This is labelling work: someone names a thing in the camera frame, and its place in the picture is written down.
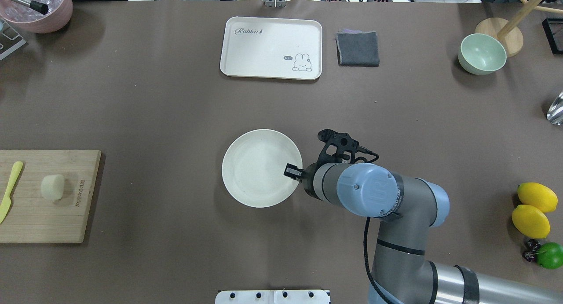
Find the white plate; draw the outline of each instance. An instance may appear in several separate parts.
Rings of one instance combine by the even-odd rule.
[[[245,133],[223,158],[223,182],[229,193],[250,207],[274,206],[288,198],[298,181],[283,175],[286,164],[301,168],[299,149],[283,133],[269,129]]]
[[[228,76],[314,80],[322,72],[322,27],[301,19],[232,17],[221,72]]]

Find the ice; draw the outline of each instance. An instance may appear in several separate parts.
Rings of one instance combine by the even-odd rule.
[[[53,12],[54,9],[59,7],[62,0],[34,0],[40,3],[47,4],[49,6],[49,11],[47,15]],[[4,13],[8,18],[17,22],[32,22],[36,21],[46,15],[42,15],[31,8],[25,7],[24,5],[16,4],[12,1],[2,0],[2,8]]]

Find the wooden rod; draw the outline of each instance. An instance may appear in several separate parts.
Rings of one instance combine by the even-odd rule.
[[[520,1],[523,4],[527,3],[527,0],[520,0]],[[547,11],[548,13],[555,13],[555,14],[563,15],[563,9],[549,8],[549,7],[542,7],[542,6],[537,6],[534,9],[537,10],[537,11]]]
[[[515,26],[518,26],[522,19],[524,19],[524,17],[531,13],[534,7],[536,7],[537,4],[541,3],[541,1],[542,0],[530,0],[526,4],[524,4],[522,9],[520,9],[516,13],[516,15],[514,15],[514,17],[510,19],[510,21],[497,33],[497,39],[504,39],[504,37],[508,35],[508,33],[511,32]]]

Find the pink bowl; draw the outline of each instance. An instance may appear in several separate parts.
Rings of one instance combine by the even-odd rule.
[[[8,17],[4,12],[4,9],[10,6],[13,6],[11,1],[0,0],[0,16],[12,26],[17,26],[35,33],[48,33],[61,29],[70,21],[73,9],[72,0],[62,0],[60,5],[54,8],[52,12],[35,21],[18,22]]]

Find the green bowl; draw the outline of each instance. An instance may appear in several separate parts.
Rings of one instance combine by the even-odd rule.
[[[497,39],[483,33],[473,33],[461,42],[458,60],[467,72],[486,75],[505,65],[506,51]]]

